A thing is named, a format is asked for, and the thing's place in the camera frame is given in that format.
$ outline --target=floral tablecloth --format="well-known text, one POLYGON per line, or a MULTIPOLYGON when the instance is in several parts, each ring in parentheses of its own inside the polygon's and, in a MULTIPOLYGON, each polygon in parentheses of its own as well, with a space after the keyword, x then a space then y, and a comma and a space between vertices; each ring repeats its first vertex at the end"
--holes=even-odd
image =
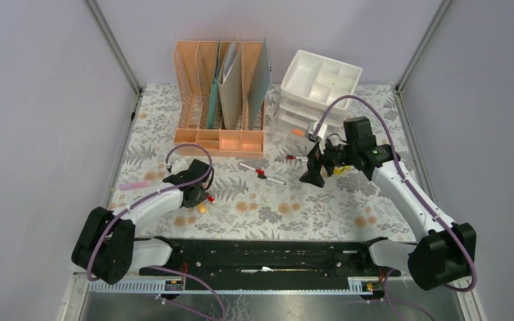
MULTIPOLYGON (((412 155, 408 150, 392 89, 387 85, 358 86, 355 94, 366 99, 382 114, 393 135, 397 151, 410 174, 412 155)), ((354 169, 326 180, 323 189, 300 183, 306 164, 286 160, 285 155, 306 155, 311 142, 290 140, 270 125, 278 109, 280 86, 267 93, 265 157, 261 159, 213 158, 215 179, 209 193, 216 203, 206 202, 204 214, 197 209, 178 209, 139 232, 150 237, 197 237, 220 239, 322 239, 364 241, 385 236, 395 241, 413 241, 414 236, 403 217, 379 189, 354 169), (238 166, 239 162, 264 169, 270 177, 286 182, 279 185, 259 179, 255 172, 238 166)), ((117 186, 137 181, 155 181, 151 187, 121 191, 114 188, 111 207, 131 204, 155 190, 167 175, 167 152, 180 115, 181 100, 174 84, 148 85, 117 186)), ((385 133, 371 112, 359 102, 350 104, 350 116, 367 116, 378 143, 385 133)), ((180 157, 171 157, 171 161, 180 157)))

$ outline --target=white plastic drawer unit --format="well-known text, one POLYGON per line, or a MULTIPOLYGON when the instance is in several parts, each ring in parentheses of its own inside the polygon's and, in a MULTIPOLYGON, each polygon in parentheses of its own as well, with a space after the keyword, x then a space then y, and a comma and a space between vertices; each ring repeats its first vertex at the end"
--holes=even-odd
MULTIPOLYGON (((344 95, 353 94, 362 68, 299 50, 280 85, 281 95, 302 104, 326 110, 344 95)), ((349 100, 343 100, 331 112, 345 115, 349 100)))
MULTIPOLYGON (((323 110, 319 110, 310 106, 306 106, 294 100, 288 99, 287 97, 280 98, 280 102, 278 104, 280 109, 284 109, 286 111, 292 112, 293 114, 297 114, 309 120, 319 121, 324 114, 323 110)), ((333 112, 329 112, 326 115, 326 119, 324 119, 324 123, 328 126, 332 126, 335 128, 342 127, 344 122, 344 116, 339 114, 335 114, 333 112)))
MULTIPOLYGON (((281 132, 288 134, 291 138, 304 137, 312 120, 299 116, 293 112, 280 108, 275 114, 271 123, 271 129, 275 134, 281 132)), ((327 134, 338 132, 340 127, 328 126, 327 134)))

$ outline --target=peach desk organizer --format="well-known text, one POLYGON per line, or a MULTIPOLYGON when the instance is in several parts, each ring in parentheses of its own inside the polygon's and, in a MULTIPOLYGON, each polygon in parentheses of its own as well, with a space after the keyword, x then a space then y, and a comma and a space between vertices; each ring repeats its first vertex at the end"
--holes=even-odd
MULTIPOLYGON (((177 42, 174 64, 182 98, 182 111, 174 136, 174 145, 193 142, 216 157, 262 158, 266 104, 263 101, 254 129, 248 130, 247 92, 263 43, 241 43, 243 109, 237 129, 224 129, 220 104, 216 106, 212 129, 205 129, 216 54, 220 56, 218 63, 222 64, 229 44, 221 42, 218 53, 217 41, 177 42)), ((184 156, 204 155, 201 150, 194 147, 180 148, 177 152, 184 156)))

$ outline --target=pink marker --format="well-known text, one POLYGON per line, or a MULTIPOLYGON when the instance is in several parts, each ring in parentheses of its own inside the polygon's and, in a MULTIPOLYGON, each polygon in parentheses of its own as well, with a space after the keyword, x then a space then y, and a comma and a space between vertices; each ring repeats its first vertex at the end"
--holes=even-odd
POLYGON ((119 185, 119 189, 121 191, 130 191, 131 189, 142 189, 145 187, 149 187, 153 184, 152 181, 142 181, 142 182, 135 182, 135 183, 127 183, 127 184, 121 184, 119 185))

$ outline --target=lavender wall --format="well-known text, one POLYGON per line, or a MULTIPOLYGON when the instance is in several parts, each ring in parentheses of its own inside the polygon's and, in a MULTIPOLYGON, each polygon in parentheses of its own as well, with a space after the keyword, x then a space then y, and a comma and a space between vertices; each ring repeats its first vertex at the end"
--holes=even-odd
POLYGON ((143 85, 176 82, 179 40, 267 37, 280 84, 299 49, 361 66, 364 84, 396 84, 440 0, 99 0, 143 85))
POLYGON ((0 320, 54 320, 134 94, 83 1, 0 1, 0 320))
POLYGON ((514 1, 454 1, 405 90, 440 206, 478 234, 488 320, 514 320, 514 1))

